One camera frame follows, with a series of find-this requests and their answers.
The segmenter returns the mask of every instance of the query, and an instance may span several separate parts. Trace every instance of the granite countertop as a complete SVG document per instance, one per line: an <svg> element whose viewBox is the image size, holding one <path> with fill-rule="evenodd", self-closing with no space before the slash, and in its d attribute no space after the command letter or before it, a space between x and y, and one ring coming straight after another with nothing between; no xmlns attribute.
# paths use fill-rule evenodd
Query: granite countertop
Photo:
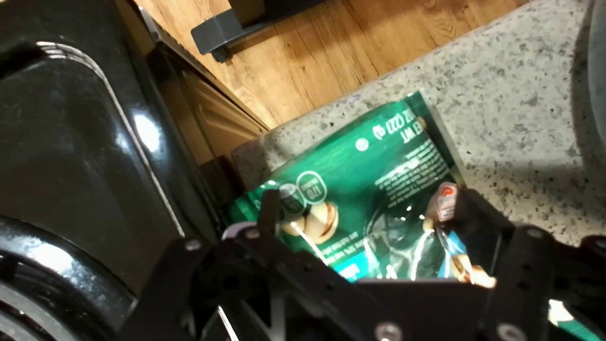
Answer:
<svg viewBox="0 0 606 341"><path fill-rule="evenodd" d="M365 111L423 90L471 187L514 221L579 242L606 232L588 88L592 0L535 0L361 90L240 147L249 185Z"/></svg>

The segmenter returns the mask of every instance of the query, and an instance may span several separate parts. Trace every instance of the speckled countertop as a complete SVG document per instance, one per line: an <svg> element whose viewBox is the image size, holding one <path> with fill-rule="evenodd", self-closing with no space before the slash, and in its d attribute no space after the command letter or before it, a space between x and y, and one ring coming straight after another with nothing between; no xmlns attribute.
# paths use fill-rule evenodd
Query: speckled countertop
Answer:
<svg viewBox="0 0 606 341"><path fill-rule="evenodd" d="M236 151L249 185L340 126L423 90L463 174L516 221L579 242L606 232L606 168L588 90L590 0L535 0Z"/></svg>

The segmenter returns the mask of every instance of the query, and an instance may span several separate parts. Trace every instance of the wooden floor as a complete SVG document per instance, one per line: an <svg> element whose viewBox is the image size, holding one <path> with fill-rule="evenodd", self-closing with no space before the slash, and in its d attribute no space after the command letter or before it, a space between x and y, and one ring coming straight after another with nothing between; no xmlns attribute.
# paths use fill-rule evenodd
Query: wooden floor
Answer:
<svg viewBox="0 0 606 341"><path fill-rule="evenodd" d="M243 41L215 62L192 28L228 0L137 0L268 126L321 107L363 83L484 26L526 0L327 0Z"/></svg>

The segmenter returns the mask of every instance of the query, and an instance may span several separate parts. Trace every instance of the product image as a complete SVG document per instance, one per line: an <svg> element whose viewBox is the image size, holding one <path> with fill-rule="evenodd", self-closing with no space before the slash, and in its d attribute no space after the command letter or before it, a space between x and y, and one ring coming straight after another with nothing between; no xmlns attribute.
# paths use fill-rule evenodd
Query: product image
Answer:
<svg viewBox="0 0 606 341"><path fill-rule="evenodd" d="M457 232L429 227L442 183L463 185L419 92L380 105L293 158L238 198L234 221L257 221L262 194L281 193L277 238L312 251L349 280L454 276L440 238L465 253Z"/></svg>

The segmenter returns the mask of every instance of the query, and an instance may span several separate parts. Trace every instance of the black appliance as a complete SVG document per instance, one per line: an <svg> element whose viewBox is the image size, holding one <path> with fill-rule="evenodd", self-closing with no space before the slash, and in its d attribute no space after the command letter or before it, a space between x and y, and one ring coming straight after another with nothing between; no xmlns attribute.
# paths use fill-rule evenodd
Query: black appliance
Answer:
<svg viewBox="0 0 606 341"><path fill-rule="evenodd" d="M166 246L215 240L204 175L111 0L0 1L0 335L107 338Z"/></svg>

